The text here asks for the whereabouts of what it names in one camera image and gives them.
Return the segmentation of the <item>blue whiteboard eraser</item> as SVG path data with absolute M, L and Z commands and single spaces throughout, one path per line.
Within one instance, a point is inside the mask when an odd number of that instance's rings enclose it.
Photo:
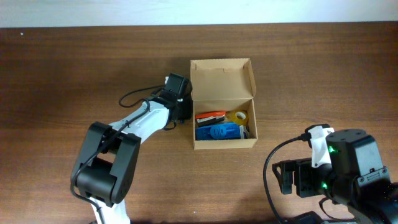
M 235 123 L 221 123 L 196 128 L 197 141 L 244 139 L 245 134 Z

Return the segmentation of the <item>yellow tape roll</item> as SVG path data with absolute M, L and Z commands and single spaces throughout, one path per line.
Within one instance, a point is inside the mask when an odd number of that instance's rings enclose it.
M 229 118 L 235 124 L 245 126 L 248 123 L 249 116 L 244 110 L 233 110 L 229 112 Z

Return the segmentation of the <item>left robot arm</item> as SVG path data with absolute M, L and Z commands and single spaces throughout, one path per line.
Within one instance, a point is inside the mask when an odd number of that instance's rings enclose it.
M 130 223 L 125 197 L 131 187 L 141 144 L 169 124 L 192 117 L 192 83 L 171 73 L 152 87 L 138 109 L 110 123 L 94 122 L 87 130 L 70 178 L 72 195 L 88 202 L 95 223 Z

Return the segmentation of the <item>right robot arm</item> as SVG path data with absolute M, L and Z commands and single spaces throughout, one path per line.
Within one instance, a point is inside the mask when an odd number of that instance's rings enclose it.
M 272 165 L 282 194 L 321 195 L 353 215 L 347 223 L 397 223 L 397 184 L 391 182 L 376 140 L 362 129 L 308 127 L 293 141 L 305 141 L 312 156 Z

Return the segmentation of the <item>cardboard box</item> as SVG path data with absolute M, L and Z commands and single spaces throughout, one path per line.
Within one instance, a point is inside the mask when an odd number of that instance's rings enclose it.
M 246 139 L 205 141 L 193 138 L 193 148 L 239 149 L 252 148 L 258 140 L 254 97 L 256 82 L 249 58 L 204 59 L 190 61 L 193 86 L 193 115 L 243 110 L 248 115 Z

